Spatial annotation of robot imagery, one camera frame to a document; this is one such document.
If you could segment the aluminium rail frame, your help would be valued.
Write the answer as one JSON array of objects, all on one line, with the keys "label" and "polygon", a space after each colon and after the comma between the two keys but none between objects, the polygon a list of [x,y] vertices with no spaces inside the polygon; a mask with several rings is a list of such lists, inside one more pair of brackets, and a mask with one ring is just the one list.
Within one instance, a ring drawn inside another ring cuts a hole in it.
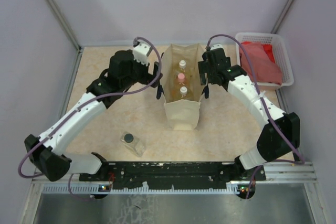
[{"label": "aluminium rail frame", "polygon": [[100,175],[65,175],[56,182],[40,177],[32,184],[46,194],[95,199],[126,194],[228,194],[249,199],[257,185],[316,182],[311,162],[271,162],[243,173],[231,162],[108,162]]}]

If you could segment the beige canvas bag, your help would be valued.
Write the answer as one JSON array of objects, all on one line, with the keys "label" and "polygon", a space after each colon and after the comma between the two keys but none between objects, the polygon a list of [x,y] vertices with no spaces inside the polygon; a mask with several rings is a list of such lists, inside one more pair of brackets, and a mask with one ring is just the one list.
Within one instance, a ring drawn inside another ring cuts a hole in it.
[{"label": "beige canvas bag", "polygon": [[[202,61],[202,54],[205,52],[200,44],[181,46],[171,44],[162,53],[161,63],[162,78],[157,87],[156,98],[163,98],[164,111],[169,126],[174,130],[193,130],[199,121],[201,99],[208,97],[204,94],[205,85],[201,84],[198,71],[198,62]],[[191,91],[189,99],[174,100],[174,95],[180,90],[175,87],[177,84],[177,67],[180,61],[186,62],[187,88]]]}]

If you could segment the pink red cloth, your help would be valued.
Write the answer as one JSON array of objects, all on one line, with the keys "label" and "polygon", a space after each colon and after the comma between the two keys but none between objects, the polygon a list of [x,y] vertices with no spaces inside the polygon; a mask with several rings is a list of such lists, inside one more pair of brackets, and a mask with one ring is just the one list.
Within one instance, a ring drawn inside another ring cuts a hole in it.
[{"label": "pink red cloth", "polygon": [[282,71],[275,63],[271,44],[244,41],[242,46],[253,65],[257,82],[282,85]]}]

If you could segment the clear bottle black cap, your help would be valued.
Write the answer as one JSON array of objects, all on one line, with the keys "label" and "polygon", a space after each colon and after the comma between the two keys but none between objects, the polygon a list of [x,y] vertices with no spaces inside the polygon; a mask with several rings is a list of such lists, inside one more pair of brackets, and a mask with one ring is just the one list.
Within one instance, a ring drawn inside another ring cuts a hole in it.
[{"label": "clear bottle black cap", "polygon": [[145,152],[144,142],[132,133],[124,132],[120,141],[135,156],[141,157]]}]

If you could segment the amber bottle white cap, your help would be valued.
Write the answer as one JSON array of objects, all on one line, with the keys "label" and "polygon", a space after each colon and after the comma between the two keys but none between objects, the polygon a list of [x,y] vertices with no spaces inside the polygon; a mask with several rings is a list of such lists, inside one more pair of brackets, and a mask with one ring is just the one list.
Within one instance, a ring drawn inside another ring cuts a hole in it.
[{"label": "amber bottle white cap", "polygon": [[179,101],[179,100],[194,100],[194,95],[191,89],[187,88],[186,86],[181,86],[174,88],[172,91],[172,98],[173,102]]}]

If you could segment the white plastic basket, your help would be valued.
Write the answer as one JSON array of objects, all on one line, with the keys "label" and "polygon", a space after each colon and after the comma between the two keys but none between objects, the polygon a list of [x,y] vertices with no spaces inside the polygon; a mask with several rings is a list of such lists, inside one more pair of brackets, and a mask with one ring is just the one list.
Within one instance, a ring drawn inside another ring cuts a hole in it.
[{"label": "white plastic basket", "polygon": [[236,34],[235,39],[240,43],[247,41],[272,45],[272,53],[275,63],[279,66],[282,72],[282,85],[259,82],[258,85],[261,89],[277,90],[282,87],[293,85],[294,78],[292,68],[287,54],[285,42],[281,36],[269,33],[240,32]]}]

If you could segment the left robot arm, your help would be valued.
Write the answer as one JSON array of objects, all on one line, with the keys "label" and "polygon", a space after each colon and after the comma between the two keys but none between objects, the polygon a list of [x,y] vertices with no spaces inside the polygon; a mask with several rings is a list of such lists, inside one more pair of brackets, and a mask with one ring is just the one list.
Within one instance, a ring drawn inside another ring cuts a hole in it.
[{"label": "left robot arm", "polygon": [[108,177],[109,167],[99,154],[67,154],[65,151],[91,120],[130,94],[134,84],[140,83],[144,88],[157,86],[161,67],[156,66],[153,73],[149,73],[148,57],[153,50],[154,47],[141,44],[132,50],[117,51],[110,58],[109,67],[87,87],[72,109],[50,129],[25,139],[26,158],[42,175],[51,182],[66,174],[91,174],[98,180]]}]

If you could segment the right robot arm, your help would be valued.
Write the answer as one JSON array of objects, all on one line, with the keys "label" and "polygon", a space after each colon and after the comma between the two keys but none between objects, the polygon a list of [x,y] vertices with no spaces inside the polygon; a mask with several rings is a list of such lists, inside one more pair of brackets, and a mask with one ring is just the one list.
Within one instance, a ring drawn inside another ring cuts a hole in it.
[{"label": "right robot arm", "polygon": [[224,48],[214,45],[206,49],[198,62],[201,84],[216,84],[237,98],[255,118],[261,134],[255,147],[235,158],[235,175],[242,180],[253,174],[253,168],[273,162],[300,145],[300,119],[286,113],[257,90],[246,71],[231,65]]}]

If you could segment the pink cap orange bottle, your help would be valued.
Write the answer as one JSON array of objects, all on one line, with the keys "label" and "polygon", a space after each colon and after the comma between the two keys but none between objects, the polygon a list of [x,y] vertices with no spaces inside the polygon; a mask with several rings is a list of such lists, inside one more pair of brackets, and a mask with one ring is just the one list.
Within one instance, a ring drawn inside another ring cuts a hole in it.
[{"label": "pink cap orange bottle", "polygon": [[190,87],[190,81],[191,81],[191,76],[189,74],[185,73],[178,73],[173,81],[173,87],[174,88],[180,88],[180,87]]}]

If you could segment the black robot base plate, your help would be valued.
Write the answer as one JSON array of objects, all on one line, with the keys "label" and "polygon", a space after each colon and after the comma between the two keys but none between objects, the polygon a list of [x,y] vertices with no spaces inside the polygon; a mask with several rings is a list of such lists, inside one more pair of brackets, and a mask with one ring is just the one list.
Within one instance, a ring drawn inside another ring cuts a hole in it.
[{"label": "black robot base plate", "polygon": [[107,182],[108,190],[140,190],[167,192],[210,192],[227,190],[238,182],[254,186],[266,180],[263,167],[244,170],[225,162],[103,162],[96,174],[80,174],[81,182]]}]

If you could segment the yellow liquid bottle white cap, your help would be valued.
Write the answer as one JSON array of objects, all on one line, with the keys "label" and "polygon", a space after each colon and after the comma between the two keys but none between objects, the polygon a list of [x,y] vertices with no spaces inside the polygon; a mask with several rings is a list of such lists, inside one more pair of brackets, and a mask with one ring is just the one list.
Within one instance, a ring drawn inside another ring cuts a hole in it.
[{"label": "yellow liquid bottle white cap", "polygon": [[183,73],[186,75],[191,75],[190,65],[187,64],[185,60],[180,60],[174,67],[173,72],[175,74]]}]

